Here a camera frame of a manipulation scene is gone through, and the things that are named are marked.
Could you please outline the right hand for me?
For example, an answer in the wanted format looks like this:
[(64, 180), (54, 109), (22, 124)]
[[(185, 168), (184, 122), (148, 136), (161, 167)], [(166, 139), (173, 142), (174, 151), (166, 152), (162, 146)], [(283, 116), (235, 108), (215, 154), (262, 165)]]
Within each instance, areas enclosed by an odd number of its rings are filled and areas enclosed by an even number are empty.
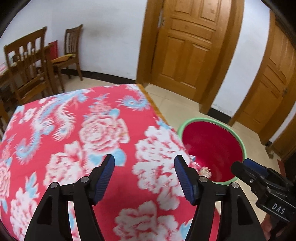
[(266, 214), (261, 228), (266, 240), (285, 240), (286, 223)]

